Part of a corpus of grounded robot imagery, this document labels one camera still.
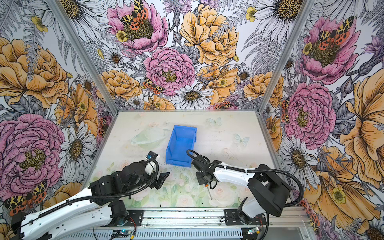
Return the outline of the orange black handled screwdriver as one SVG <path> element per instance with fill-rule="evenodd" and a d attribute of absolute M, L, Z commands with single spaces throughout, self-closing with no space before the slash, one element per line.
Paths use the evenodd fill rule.
<path fill-rule="evenodd" d="M 212 194 L 211 194 L 211 185 L 210 184 L 205 184 L 205 187 L 208 191 L 208 195 L 210 197 L 210 200 L 213 200 Z"/>

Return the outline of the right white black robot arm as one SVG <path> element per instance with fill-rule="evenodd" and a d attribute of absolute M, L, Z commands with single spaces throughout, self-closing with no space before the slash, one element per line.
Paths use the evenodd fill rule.
<path fill-rule="evenodd" d="M 218 183 L 226 182 L 245 187 L 252 193 L 251 198 L 243 199 L 236 213 L 230 216 L 231 219 L 249 225 L 261 214 L 281 216 L 291 193 L 289 185 L 279 176 L 282 171 L 264 164 L 245 169 L 221 161 L 210 162 L 207 157 L 192 150 L 188 150 L 187 155 L 191 157 L 191 164 L 197 170 L 196 176 L 200 185 L 213 190 Z"/>

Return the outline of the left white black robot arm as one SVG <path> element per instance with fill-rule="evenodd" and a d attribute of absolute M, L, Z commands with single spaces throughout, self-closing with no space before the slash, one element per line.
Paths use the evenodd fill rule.
<path fill-rule="evenodd" d="M 36 213 L 13 216 L 14 240 L 55 240 L 98 227 L 122 226 L 128 218 L 124 201 L 148 188 L 159 190 L 170 175 L 160 173 L 157 154 L 131 163 L 92 182 L 69 199 Z"/>

